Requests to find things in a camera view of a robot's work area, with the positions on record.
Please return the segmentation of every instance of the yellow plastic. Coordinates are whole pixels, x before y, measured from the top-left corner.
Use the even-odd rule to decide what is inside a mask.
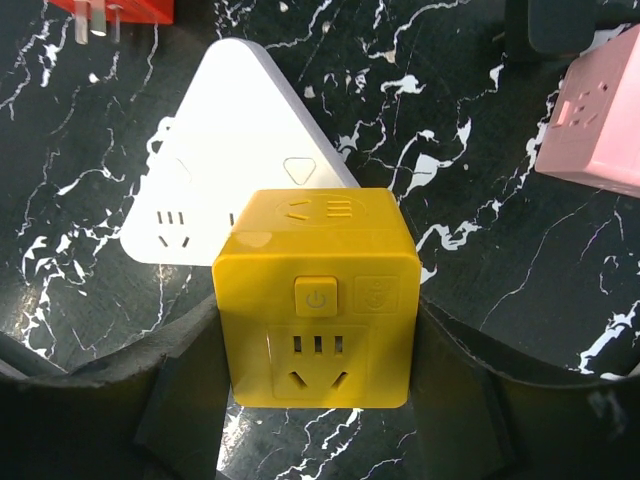
[[[239,404],[406,402],[420,261],[386,189],[257,192],[213,281]]]

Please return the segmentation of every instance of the power strip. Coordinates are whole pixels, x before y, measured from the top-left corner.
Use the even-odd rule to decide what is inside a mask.
[[[358,187],[267,51],[206,52],[121,230],[143,263],[211,266],[258,190]]]

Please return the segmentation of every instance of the yellow power button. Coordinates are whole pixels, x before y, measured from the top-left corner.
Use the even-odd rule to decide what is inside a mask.
[[[334,277],[298,277],[295,282],[299,317],[335,317],[338,314],[338,282]]]

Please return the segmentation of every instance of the pink power strip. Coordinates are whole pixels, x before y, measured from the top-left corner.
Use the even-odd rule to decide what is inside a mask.
[[[575,60],[537,172],[640,198],[640,26]]]

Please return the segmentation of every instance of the black marble surface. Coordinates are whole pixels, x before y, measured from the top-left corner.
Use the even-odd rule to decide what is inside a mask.
[[[638,363],[640,202],[533,172],[567,62],[509,64],[491,42],[503,2],[176,3],[173,27],[88,46],[46,1],[0,3],[3,331],[70,369],[211,293],[208,269],[138,264],[118,234],[147,140],[207,47],[239,36],[267,46],[361,185],[397,195],[424,296],[566,368],[613,378]],[[233,480],[421,478],[410,405],[230,402],[219,467]]]

